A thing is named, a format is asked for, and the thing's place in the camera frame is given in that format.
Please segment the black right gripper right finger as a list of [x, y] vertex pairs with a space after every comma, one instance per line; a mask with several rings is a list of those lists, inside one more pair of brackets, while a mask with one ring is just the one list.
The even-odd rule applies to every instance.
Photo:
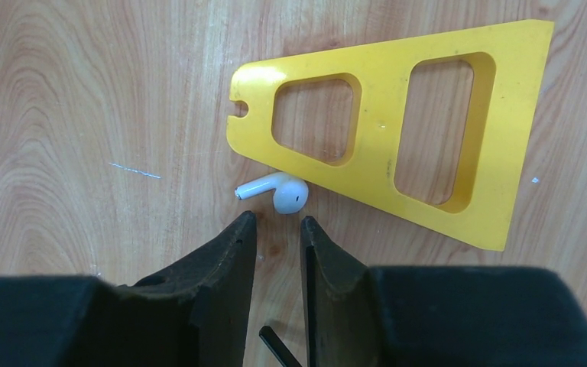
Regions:
[[311, 366], [587, 366], [587, 316], [545, 268], [367, 266], [300, 224]]

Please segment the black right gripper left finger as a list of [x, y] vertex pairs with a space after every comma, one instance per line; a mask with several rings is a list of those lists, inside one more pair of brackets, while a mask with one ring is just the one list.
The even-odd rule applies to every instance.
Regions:
[[256, 252], [246, 211], [132, 286], [0, 277], [0, 366], [240, 366]]

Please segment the white earbud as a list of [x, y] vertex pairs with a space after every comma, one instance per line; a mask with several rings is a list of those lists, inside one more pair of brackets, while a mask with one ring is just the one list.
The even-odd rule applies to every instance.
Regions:
[[306, 205], [309, 196], [307, 183], [284, 172], [275, 172], [249, 181], [235, 188], [239, 200], [246, 200], [273, 191], [273, 205], [277, 213], [298, 213]]

